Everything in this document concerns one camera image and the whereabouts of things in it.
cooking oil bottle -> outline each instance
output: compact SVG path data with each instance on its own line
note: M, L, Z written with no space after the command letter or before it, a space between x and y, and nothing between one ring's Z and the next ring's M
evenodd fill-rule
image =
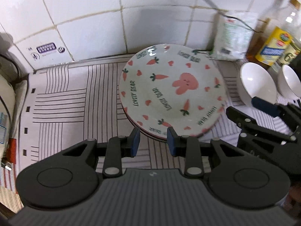
M264 33L247 55L247 59L268 69L284 53L297 30L300 2L290 0L279 10L278 19L270 19Z

plastic bag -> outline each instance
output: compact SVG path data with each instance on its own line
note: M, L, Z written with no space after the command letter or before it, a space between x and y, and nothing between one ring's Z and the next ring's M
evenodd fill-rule
M257 13L228 11L227 16L241 19L251 28L257 23ZM235 61L243 59L253 36L253 31L237 19L220 15L212 57L218 60Z

sticker on wall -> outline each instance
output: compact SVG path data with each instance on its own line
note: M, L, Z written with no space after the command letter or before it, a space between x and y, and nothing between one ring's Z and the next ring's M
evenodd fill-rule
M38 53L31 53L31 56L33 57L34 60L40 59L40 55Z
M58 52L59 52L59 53L63 53L64 51L65 51L65 48L64 48L64 47L59 47L59 48L58 48Z
M39 53L46 53L46 52L53 51L53 50L56 50L56 46L53 42L50 42L50 43L47 43L47 44L37 47L37 51Z

gray striped surface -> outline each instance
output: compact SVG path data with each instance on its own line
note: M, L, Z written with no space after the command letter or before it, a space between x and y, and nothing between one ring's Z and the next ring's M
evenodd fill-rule
M247 211L216 200L198 179L179 171L128 169L106 179L93 197L73 208L37 211L25 207L13 226L292 226L280 207Z

carrot pattern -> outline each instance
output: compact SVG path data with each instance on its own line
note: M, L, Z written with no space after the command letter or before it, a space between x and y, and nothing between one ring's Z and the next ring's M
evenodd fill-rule
M183 115L185 116L185 115L189 115L188 110L189 110L189 99L186 100L186 102L185 102L185 104L184 104L184 106L183 106L183 109L180 110L180 111L181 111L181 112L183 113Z
M155 75L153 73L152 76L150 76L150 78L154 82L155 80L162 80L164 78L168 78L168 76L165 76L165 75Z
M158 120L158 125L163 125L165 127L171 127L171 124L164 121L164 119Z
M157 57L155 57L154 59L151 59L150 61L148 61L147 64L150 65L150 64L159 63L158 61L159 61L159 59Z
M219 88L221 84L219 84L219 79L214 78L215 88Z
M196 50L192 50L191 51L194 55L197 55L198 53L201 53L201 52L199 52L197 49Z
M122 78L123 78L123 80L125 81L126 80L126 74L128 73L128 70L126 70L126 68L124 68L123 70L122 70Z

